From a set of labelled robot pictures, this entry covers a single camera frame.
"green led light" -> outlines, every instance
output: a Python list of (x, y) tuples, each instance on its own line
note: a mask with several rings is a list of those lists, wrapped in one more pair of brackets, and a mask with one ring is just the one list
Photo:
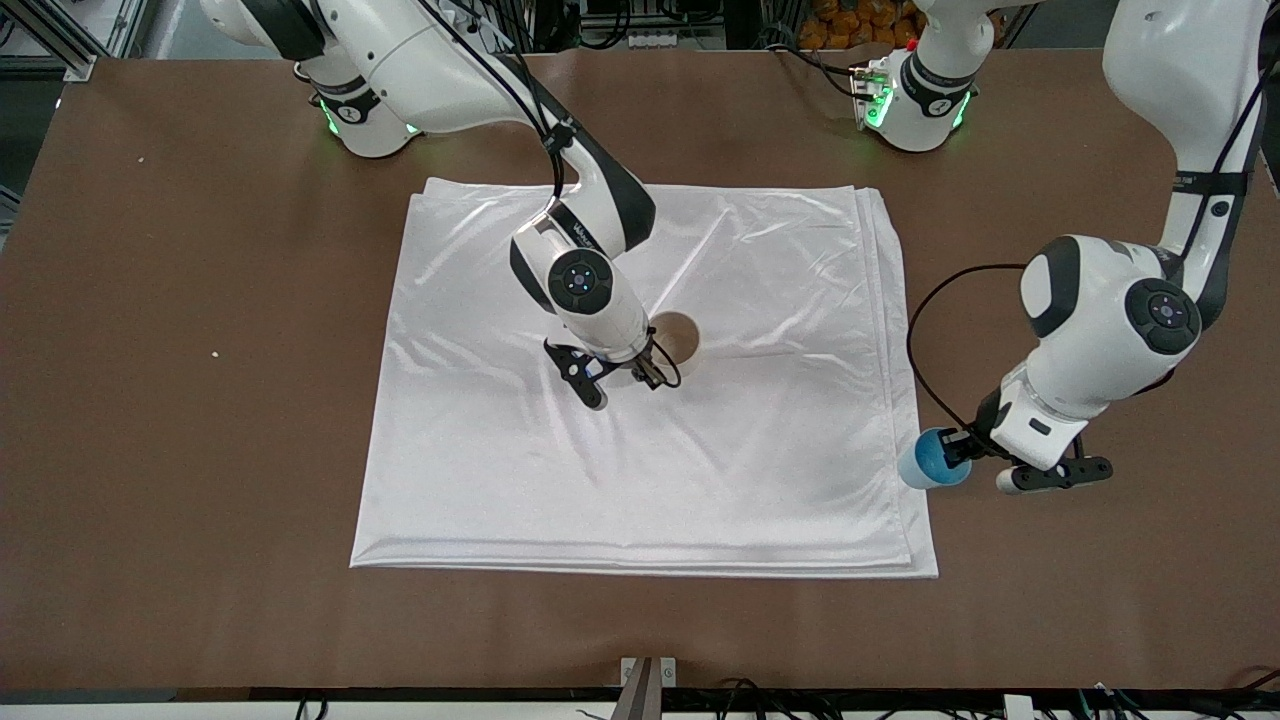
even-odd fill
[(338, 136), (338, 123), (334, 122), (333, 114), (329, 113), (329, 106), (324, 104), (324, 100), (320, 101), (320, 109), (324, 110), (324, 117), (329, 120), (329, 132), (332, 132), (334, 135), (334, 137), (337, 137)]
[[(867, 124), (873, 128), (878, 128), (884, 123), (884, 115), (888, 113), (888, 106), (893, 102), (893, 90), (884, 88), (884, 94), (881, 95), (881, 97), (884, 99), (884, 104), (867, 111)], [(877, 97), (876, 101), (879, 102), (881, 97)]]
[(951, 122), (951, 129), (956, 129), (964, 122), (964, 109), (969, 105), (970, 97), (973, 97), (973, 92), (964, 94), (964, 100), (960, 101), (960, 110), (956, 111), (956, 119)]

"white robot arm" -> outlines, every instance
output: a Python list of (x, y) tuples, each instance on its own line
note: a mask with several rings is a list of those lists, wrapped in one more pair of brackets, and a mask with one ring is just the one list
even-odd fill
[(924, 152), (942, 145), (964, 120), (974, 77), (996, 40), (987, 13), (1009, 1), (915, 4), (929, 18), (919, 44), (858, 69), (854, 109), (860, 128), (879, 133), (900, 150)]
[(1263, 114), (1266, 12), (1267, 0), (1120, 1), (1103, 69), (1178, 158), (1164, 236), (1156, 246), (1065, 236), (1037, 254), (1020, 291), (1038, 347), (973, 423), (922, 436), (899, 465), (908, 484), (952, 484), (988, 455), (1015, 462), (998, 478), (1009, 493), (1111, 475), (1105, 459), (1064, 455), (1111, 402), (1171, 373), (1222, 311)]
[[(457, 10), (442, 10), (442, 0), (201, 1), (227, 35), (297, 60), (358, 155), (394, 152), (413, 128), (445, 133), (511, 120), (536, 129), (557, 187), (515, 232), (511, 268), (584, 345), (545, 343), (548, 355), (593, 409), (605, 401), (596, 380), (618, 368), (650, 388), (678, 384), (653, 364), (648, 314), (612, 261), (649, 237), (653, 200), (521, 59), (479, 49), (476, 36), (453, 27)], [(580, 178), (563, 193), (558, 158)]]

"white sheet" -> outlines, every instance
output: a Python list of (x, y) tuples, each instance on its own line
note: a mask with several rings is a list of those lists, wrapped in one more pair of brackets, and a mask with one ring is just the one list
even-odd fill
[(650, 186), (617, 260), (703, 331), (685, 386), (622, 373), (584, 407), (571, 341), (507, 265), (547, 188), (433, 179), (412, 199), (352, 566), (932, 578), (901, 250), (874, 190)]

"table surface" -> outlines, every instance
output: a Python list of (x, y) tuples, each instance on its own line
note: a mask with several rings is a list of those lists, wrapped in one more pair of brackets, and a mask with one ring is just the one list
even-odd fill
[[(859, 135), (794, 58), (532, 65), (646, 182), (879, 188), (911, 306), (1064, 232), (1156, 242), (1164, 222), (1172, 152), (1094, 51), (993, 54), (927, 155)], [(67, 88), (0, 256), (3, 687), (600, 685), (664, 655), (692, 685), (1211, 688), (1280, 660), (1265, 186), (1224, 319), (1091, 425), (1116, 478), (1011, 498), (979, 464), (929, 497), (938, 580), (349, 570), (410, 193), (549, 178), (518, 126), (360, 160), (307, 95), (270, 61), (104, 60)], [(947, 292), (919, 356), (968, 413), (1033, 336), (1016, 274)]]

